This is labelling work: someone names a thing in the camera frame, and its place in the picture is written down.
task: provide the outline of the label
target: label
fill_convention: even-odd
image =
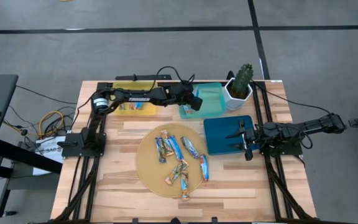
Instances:
[[[104,98],[97,98],[93,100],[93,103],[95,104],[95,106],[109,106],[109,103]]]
[[[150,101],[150,98],[140,98],[140,97],[134,97],[134,98],[129,98],[129,101],[136,101],[136,102],[149,102]]]

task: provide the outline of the wooden tabletop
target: wooden tabletop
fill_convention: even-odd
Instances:
[[[78,105],[82,105],[90,97],[96,90],[97,83],[83,82]],[[265,83],[268,91],[286,97],[282,82]],[[259,98],[262,117],[266,122],[261,93]],[[268,99],[275,122],[292,122],[286,101],[272,95],[269,95]],[[80,109],[73,129],[75,133],[86,126],[90,110],[89,104]],[[241,109],[227,111],[224,116],[245,114],[250,115],[253,122],[257,122],[252,97]],[[149,131],[168,123],[187,125],[204,137],[203,120],[181,119],[178,106],[158,107],[155,116],[108,115],[105,130],[106,150],[99,164],[91,222],[129,222],[132,218],[139,218],[140,222],[169,222],[173,217],[178,217],[184,222],[210,222],[211,217],[217,217],[222,222],[274,220],[264,158],[259,153],[254,153],[251,161],[246,161],[243,153],[210,156],[209,181],[202,183],[192,192],[191,199],[186,202],[176,198],[160,197],[146,189],[136,171],[137,147]],[[77,158],[72,157],[63,163],[51,218],[57,217],[67,206],[76,161]],[[293,156],[282,156],[282,161],[289,191],[307,213],[315,216],[303,164]],[[76,185],[80,170],[78,169]],[[282,217],[285,217],[282,194],[279,189],[277,192],[280,211]],[[86,199],[87,192],[82,200],[80,218],[85,215]]]

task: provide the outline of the yellow bin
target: yellow bin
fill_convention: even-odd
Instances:
[[[114,82],[113,88],[123,88],[125,90],[149,90],[153,86],[153,81],[128,81],[128,82]],[[115,115],[155,115],[157,113],[157,107],[151,103],[143,103],[141,110],[132,110],[130,107],[131,103],[123,103],[119,106],[114,114]]]

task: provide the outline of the teal bin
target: teal bin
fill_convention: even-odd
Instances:
[[[223,88],[220,83],[205,83],[193,85],[195,95],[203,99],[199,111],[191,110],[190,114],[185,113],[184,106],[179,107],[181,119],[207,118],[222,116],[226,111],[226,104],[223,97]]]

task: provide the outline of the concrete floor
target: concrete floor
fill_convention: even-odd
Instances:
[[[358,1],[255,1],[260,26],[358,25]],[[250,26],[245,0],[0,0],[0,29],[66,29],[158,26]],[[291,100],[322,106],[344,121],[358,116],[358,30],[263,31],[271,79],[284,81]],[[173,65],[183,78],[225,78],[244,62],[262,78],[253,31],[125,34],[0,34],[0,74],[16,73],[19,85],[76,101],[83,80],[153,74]],[[11,105],[38,121],[64,105],[16,90]],[[290,105],[294,122],[323,113]],[[12,111],[6,119],[21,124]],[[0,138],[21,136],[2,127]],[[318,216],[358,223],[358,129],[312,136],[304,150]],[[0,193],[4,180],[0,180]],[[0,223],[44,222],[56,189],[14,191],[8,210],[19,214]]]

